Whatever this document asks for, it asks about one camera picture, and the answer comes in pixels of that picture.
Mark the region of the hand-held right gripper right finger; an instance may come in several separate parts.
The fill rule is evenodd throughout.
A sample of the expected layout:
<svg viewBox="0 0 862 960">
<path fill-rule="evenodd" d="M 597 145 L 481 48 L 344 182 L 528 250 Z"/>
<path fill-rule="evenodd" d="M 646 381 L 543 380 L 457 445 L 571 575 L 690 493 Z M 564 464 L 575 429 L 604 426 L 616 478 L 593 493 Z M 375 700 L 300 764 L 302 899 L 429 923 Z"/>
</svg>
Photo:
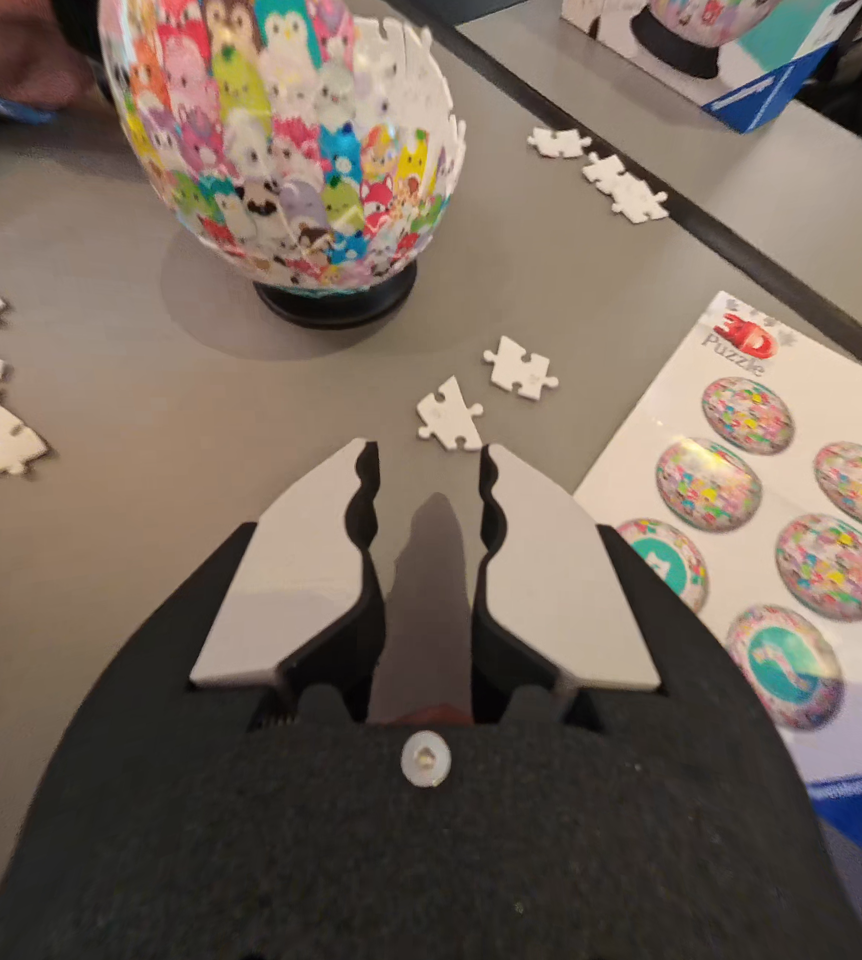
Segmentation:
<svg viewBox="0 0 862 960">
<path fill-rule="evenodd" d="M 517 690 L 568 705 L 582 690 L 652 693 L 661 680 L 602 533 L 537 468 L 481 450 L 485 555 L 471 627 L 472 714 L 496 723 Z"/>
</svg>

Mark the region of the black ball stand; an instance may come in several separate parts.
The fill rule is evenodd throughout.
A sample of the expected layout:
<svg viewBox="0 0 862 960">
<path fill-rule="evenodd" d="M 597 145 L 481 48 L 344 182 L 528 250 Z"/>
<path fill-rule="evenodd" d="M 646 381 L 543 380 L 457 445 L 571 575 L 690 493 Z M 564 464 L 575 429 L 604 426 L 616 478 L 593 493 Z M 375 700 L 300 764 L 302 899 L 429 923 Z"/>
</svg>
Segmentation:
<svg viewBox="0 0 862 960">
<path fill-rule="evenodd" d="M 362 328 L 389 318 L 412 294 L 417 279 L 413 261 L 394 275 L 364 289 L 300 291 L 252 282 L 259 301 L 276 317 L 305 330 Z"/>
</svg>

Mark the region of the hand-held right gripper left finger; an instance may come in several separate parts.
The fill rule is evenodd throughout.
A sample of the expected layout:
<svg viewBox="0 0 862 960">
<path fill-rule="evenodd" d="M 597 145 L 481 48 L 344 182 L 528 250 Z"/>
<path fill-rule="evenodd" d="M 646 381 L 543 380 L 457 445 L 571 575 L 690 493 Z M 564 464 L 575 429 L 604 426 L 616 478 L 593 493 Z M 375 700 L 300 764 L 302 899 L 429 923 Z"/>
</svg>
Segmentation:
<svg viewBox="0 0 862 960">
<path fill-rule="evenodd" d="M 386 640 L 370 554 L 380 484 L 377 442 L 354 438 L 260 514 L 192 668 L 196 689 L 267 688 L 295 705 L 327 686 L 366 721 Z"/>
</svg>

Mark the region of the person's left hand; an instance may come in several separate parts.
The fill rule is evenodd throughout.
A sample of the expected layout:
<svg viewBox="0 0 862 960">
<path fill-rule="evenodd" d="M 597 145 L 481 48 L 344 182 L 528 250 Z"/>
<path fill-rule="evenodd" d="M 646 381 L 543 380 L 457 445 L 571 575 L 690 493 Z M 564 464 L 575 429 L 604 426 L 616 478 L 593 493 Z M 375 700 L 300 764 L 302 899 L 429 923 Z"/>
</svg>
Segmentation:
<svg viewBox="0 0 862 960">
<path fill-rule="evenodd" d="M 0 1 L 0 98 L 64 109 L 96 84 L 99 2 Z"/>
</svg>

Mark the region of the colourful puzzle ball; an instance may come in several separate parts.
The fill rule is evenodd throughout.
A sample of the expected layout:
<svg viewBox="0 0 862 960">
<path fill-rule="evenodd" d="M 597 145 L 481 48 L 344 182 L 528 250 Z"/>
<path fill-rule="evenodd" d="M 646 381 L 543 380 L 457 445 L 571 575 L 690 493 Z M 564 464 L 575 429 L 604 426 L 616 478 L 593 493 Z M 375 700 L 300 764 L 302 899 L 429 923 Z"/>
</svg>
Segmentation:
<svg viewBox="0 0 862 960">
<path fill-rule="evenodd" d="M 110 1 L 98 25 L 152 187 L 251 280 L 356 294 L 430 243 L 466 144 L 427 27 L 338 1 Z"/>
</svg>

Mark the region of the teal puzzle box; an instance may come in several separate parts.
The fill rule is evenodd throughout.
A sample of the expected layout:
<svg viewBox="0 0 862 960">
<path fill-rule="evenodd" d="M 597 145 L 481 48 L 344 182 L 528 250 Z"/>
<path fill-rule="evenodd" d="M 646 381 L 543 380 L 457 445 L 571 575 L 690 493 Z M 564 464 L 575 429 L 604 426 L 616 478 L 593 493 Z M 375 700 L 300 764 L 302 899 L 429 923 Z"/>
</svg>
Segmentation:
<svg viewBox="0 0 862 960">
<path fill-rule="evenodd" d="M 771 122 L 862 1 L 564 1 L 561 18 L 739 134 Z"/>
</svg>

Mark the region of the puzzle instruction leaflet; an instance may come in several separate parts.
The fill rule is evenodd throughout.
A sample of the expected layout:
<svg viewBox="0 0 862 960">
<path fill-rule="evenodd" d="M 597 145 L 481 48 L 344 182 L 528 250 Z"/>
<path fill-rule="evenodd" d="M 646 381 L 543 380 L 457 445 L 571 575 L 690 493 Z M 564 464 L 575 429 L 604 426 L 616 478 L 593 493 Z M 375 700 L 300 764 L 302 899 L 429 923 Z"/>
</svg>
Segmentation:
<svg viewBox="0 0 862 960">
<path fill-rule="evenodd" d="M 862 366 L 720 292 L 575 498 L 721 642 L 817 796 L 862 779 Z"/>
</svg>

